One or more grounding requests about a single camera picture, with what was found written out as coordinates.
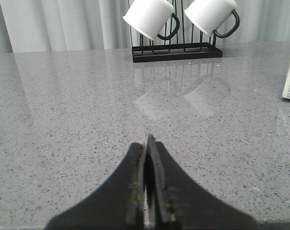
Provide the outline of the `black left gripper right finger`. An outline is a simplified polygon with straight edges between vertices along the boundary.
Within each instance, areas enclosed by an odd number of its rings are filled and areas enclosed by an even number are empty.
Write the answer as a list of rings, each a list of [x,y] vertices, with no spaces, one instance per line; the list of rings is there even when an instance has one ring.
[[[257,230],[251,216],[197,184],[162,142],[147,140],[149,222],[155,230]]]

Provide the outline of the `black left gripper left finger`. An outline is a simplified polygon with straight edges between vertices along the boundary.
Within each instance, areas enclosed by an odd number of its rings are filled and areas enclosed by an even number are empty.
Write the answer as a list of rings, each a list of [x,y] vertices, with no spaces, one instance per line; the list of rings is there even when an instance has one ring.
[[[112,175],[86,199],[52,218],[46,229],[144,229],[144,163],[144,146],[132,143]]]

